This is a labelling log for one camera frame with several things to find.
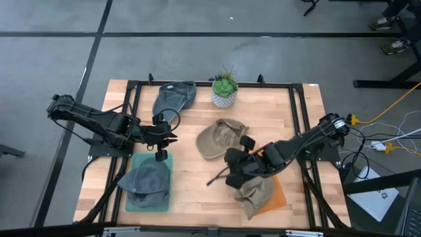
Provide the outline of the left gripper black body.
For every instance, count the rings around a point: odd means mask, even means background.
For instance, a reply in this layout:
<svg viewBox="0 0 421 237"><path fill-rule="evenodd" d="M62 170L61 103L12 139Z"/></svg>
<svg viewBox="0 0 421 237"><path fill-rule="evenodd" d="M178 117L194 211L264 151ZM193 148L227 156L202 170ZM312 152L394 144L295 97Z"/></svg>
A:
<svg viewBox="0 0 421 237"><path fill-rule="evenodd" d="M143 126L141 131L143 133L143 140L148 146L157 146L155 153L156 161L164 161L168 159L168 153L164 149L168 142L166 135L170 131L170 125L164 120L164 115L159 113L152 118L152 126Z"/></svg>

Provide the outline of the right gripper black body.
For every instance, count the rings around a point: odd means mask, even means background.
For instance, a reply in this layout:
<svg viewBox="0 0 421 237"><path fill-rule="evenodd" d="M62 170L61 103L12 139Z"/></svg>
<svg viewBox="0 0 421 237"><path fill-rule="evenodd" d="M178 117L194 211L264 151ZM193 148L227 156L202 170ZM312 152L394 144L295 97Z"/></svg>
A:
<svg viewBox="0 0 421 237"><path fill-rule="evenodd" d="M230 147L225 154L225 162L230 172L225 183L235 189L240 189L246 181L266 172L262 157L258 153L249 153L255 146L254 139L242 136L239 143L243 149Z"/></svg>

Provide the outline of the orange plastic bin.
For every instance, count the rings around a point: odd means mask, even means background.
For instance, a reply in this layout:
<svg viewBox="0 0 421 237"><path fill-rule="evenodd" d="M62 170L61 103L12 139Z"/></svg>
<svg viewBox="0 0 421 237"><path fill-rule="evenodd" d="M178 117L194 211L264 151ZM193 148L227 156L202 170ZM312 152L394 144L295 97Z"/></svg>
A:
<svg viewBox="0 0 421 237"><path fill-rule="evenodd" d="M286 205L287 201L284 195L284 191L282 190L282 187L280 185L280 181L278 180L277 176L271 176L270 177L274 181L274 192L272 194L272 198L270 201L264 205L262 209L260 209L256 215L259 215L261 213L265 213L268 211L273 211L277 208L281 208Z"/></svg>

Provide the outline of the succulent in patterned white pot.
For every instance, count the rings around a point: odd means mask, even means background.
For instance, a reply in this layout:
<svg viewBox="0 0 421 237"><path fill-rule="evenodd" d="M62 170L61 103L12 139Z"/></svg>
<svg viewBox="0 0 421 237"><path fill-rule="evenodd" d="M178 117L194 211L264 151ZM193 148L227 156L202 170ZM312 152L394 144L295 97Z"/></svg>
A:
<svg viewBox="0 0 421 237"><path fill-rule="evenodd" d="M235 79L234 68L223 67L216 76L209 79L212 82L211 99L219 108L231 107L237 97L238 82Z"/></svg>

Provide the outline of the teal plastic bin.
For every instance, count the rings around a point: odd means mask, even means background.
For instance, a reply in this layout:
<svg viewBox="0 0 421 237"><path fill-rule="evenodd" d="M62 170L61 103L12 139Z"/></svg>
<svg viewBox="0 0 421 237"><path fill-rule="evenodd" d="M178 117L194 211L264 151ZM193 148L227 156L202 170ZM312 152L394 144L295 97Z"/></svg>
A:
<svg viewBox="0 0 421 237"><path fill-rule="evenodd" d="M132 167L130 169L130 171L136 169L139 167L139 165L146 159L148 158L153 158L155 160L155 156L152 153L136 153L133 158L132 158ZM157 161L157 162L164 162L169 170L170 170L170 197L169 197L169 201L168 201L168 205L165 205L163 207L149 207L149 208L138 208L135 205L132 205L129 200L128 200L128 191L126 191L127 193L127 198L126 198L126 210L128 212L167 212L169 210L170 207L170 198L171 198L171 189L172 189L172 170L173 170L173 156L172 154L168 154L168 159L164 160L164 161Z"/></svg>

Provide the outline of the white flat box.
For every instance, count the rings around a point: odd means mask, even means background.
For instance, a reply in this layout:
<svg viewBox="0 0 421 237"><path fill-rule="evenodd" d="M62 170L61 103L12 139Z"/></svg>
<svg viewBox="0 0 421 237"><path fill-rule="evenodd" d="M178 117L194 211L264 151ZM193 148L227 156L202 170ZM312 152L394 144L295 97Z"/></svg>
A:
<svg viewBox="0 0 421 237"><path fill-rule="evenodd" d="M365 166L362 170L357 170L356 176L351 171L347 177L347 181L354 183L379 177L380 175L373 168L369 169ZM377 222L382 222L398 195L399 191L396 188L388 188L385 190L347 194L347 197Z"/></svg>

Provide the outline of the black slanted beam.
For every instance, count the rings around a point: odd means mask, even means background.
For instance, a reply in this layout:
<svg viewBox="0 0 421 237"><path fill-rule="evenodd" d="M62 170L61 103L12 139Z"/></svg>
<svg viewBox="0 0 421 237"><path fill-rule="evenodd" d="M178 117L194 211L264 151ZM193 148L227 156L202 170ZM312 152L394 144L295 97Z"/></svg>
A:
<svg viewBox="0 0 421 237"><path fill-rule="evenodd" d="M409 186L413 178L421 178L421 169L346 184L343 185L343 192L344 194L359 194Z"/></svg>

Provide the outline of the black furniture foot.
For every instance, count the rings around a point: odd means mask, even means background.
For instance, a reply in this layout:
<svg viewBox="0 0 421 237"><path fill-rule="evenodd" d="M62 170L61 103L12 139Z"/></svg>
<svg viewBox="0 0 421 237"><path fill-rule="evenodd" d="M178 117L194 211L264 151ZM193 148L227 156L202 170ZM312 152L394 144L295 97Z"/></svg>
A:
<svg viewBox="0 0 421 237"><path fill-rule="evenodd" d="M12 155L12 156L15 156L15 157L23 157L25 155L25 153L26 153L25 151L20 151L18 149L0 144L0 158L3 155Z"/></svg>

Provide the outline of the black chair leg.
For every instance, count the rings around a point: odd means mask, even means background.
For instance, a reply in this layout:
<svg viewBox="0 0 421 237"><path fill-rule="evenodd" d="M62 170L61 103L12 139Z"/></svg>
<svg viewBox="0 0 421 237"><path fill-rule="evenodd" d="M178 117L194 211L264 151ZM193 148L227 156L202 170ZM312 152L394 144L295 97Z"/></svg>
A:
<svg viewBox="0 0 421 237"><path fill-rule="evenodd" d="M311 4L311 6L305 11L303 16L307 16L308 14L310 14L316 8L317 3L319 2L319 0L301 0L301 1Z"/></svg>

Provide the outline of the black laptop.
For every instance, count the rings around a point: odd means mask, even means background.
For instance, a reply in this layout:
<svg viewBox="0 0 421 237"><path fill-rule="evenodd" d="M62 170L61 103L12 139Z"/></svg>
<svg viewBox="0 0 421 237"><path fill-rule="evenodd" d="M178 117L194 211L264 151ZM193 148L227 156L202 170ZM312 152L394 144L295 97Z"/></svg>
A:
<svg viewBox="0 0 421 237"><path fill-rule="evenodd" d="M421 178L413 178L410 183L395 234L421 237Z"/></svg>

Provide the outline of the person's leg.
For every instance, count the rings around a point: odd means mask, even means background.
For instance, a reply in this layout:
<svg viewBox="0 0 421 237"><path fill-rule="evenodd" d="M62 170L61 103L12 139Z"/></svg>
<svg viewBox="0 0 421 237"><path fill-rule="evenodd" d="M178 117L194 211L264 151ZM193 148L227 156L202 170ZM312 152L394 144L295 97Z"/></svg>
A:
<svg viewBox="0 0 421 237"><path fill-rule="evenodd" d="M392 0L382 13L384 17L396 17L409 3L409 0Z"/></svg>

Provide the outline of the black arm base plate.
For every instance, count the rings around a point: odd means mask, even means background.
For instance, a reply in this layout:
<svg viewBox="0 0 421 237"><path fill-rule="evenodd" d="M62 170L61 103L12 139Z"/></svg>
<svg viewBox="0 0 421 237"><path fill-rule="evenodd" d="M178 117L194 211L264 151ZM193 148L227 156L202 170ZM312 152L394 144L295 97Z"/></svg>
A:
<svg viewBox="0 0 421 237"><path fill-rule="evenodd" d="M304 147L297 153L299 161L332 161L339 160L337 154L338 141L330 137L314 138L305 143Z"/></svg>
<svg viewBox="0 0 421 237"><path fill-rule="evenodd" d="M133 149L133 144L126 145L123 148L115 148L105 143L102 137L95 134L88 155L92 157L130 157Z"/></svg>

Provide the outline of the black metal table frame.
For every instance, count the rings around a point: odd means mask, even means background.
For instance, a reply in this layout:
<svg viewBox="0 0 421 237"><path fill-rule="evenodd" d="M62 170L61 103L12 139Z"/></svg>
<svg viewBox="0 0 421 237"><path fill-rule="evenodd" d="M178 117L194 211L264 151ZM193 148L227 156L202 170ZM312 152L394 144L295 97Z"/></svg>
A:
<svg viewBox="0 0 421 237"><path fill-rule="evenodd" d="M298 163L292 163L278 176L284 192L283 207L248 219L234 201L233 191L215 175L224 168L224 160L206 160L195 147L202 130L220 118L236 119L249 127L248 134L258 146L287 140L297 132L315 126L324 116L320 88L316 84L252 85L240 88L234 105L216 107L211 100L211 85L200 82L193 106L182 111L176 134L178 141L168 147L173 156L170 207L165 212L134 213L126 210L126 193L119 204L108 202L105 220L116 218L119 225L140 227L201 227L235 230L266 228L307 229L309 216Z"/></svg>

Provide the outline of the silver metal bracket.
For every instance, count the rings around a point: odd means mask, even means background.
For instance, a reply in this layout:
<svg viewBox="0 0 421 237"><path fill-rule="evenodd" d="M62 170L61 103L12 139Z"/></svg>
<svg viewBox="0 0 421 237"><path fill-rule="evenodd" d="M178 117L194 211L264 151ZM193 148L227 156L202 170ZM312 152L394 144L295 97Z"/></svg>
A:
<svg viewBox="0 0 421 237"><path fill-rule="evenodd" d="M324 237L322 232L313 232L307 230L286 230L286 237Z"/></svg>
<svg viewBox="0 0 421 237"><path fill-rule="evenodd" d="M103 229L103 237L115 237L117 234L139 232L140 226L114 226Z"/></svg>

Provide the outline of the black desk frame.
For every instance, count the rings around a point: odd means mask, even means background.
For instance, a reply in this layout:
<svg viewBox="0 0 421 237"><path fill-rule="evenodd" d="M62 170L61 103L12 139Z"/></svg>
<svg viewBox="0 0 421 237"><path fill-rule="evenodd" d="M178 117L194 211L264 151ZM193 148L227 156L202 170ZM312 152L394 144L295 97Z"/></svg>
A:
<svg viewBox="0 0 421 237"><path fill-rule="evenodd" d="M409 80L412 76L421 72L421 49L416 48L416 44L421 41L421 0L409 0L408 5L404 9L408 9L415 16L415 23L407 29L403 22L399 20L398 15L394 17L393 24L398 23L402 32L402 35L396 38L396 40L406 39L410 41L408 49L411 49L414 53L416 57L415 63L390 80L355 80L353 81L354 87L376 89L414 88L421 90L421 81L411 82Z"/></svg>

